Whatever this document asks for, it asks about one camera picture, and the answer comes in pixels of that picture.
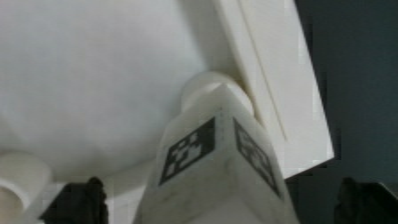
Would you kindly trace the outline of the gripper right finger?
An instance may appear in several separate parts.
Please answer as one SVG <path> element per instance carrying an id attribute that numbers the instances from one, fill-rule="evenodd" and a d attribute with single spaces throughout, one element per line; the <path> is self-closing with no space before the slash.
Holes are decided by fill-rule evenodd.
<path id="1" fill-rule="evenodd" d="M 344 178 L 335 224 L 398 224 L 398 183 Z"/>

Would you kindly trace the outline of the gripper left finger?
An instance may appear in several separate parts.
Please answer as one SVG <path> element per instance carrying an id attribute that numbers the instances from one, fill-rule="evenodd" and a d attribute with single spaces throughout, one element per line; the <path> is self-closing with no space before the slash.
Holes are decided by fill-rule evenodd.
<path id="1" fill-rule="evenodd" d="M 106 186 L 98 177 L 68 183 L 40 216 L 45 224 L 109 224 Z"/>

